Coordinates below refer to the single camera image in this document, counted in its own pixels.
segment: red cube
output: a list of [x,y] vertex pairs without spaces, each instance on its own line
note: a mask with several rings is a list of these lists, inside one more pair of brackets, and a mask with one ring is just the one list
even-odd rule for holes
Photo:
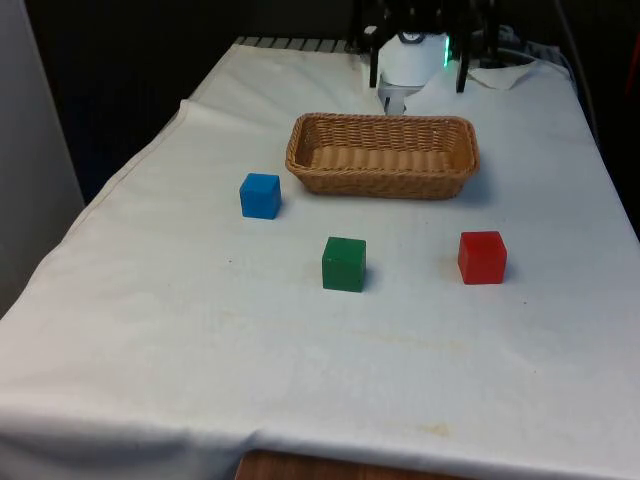
[[467,285],[502,283],[507,249],[498,232],[464,232],[460,236],[458,266]]

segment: basket rim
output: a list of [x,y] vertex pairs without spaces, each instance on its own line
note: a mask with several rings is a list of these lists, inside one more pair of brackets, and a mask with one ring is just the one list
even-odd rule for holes
[[[467,130],[467,138],[471,143],[472,161],[468,168],[462,170],[437,170],[427,172],[416,172],[413,170],[386,170],[384,168],[318,168],[300,165],[296,162],[296,150],[300,135],[302,133],[302,125],[309,118],[342,118],[342,119],[375,119],[376,121],[402,121],[404,123],[431,123],[433,121],[449,120],[464,125]],[[324,177],[332,174],[340,175],[389,175],[389,176],[411,176],[422,178],[450,178],[450,179],[466,179],[473,175],[479,168],[478,145],[473,124],[462,117],[455,115],[439,115],[439,116],[411,116],[411,115],[366,115],[366,114],[342,114],[342,113],[305,113],[296,120],[289,144],[287,145],[286,167],[294,175],[303,175],[305,177]]]

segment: blue cube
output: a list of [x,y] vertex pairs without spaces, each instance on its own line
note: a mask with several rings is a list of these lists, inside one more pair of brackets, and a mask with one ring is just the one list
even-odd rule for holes
[[240,187],[240,203],[244,217],[273,220],[282,204],[280,177],[250,173]]

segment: wicker basket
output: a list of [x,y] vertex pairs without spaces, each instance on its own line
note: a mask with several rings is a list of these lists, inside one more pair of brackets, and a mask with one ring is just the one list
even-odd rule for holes
[[459,117],[311,113],[287,147],[287,168],[315,193],[451,198],[478,166],[473,126]]

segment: green cube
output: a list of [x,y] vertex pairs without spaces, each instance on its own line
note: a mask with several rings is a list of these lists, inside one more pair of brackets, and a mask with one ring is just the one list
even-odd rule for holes
[[322,286],[330,290],[361,292],[367,264],[367,242],[329,237],[322,255]]

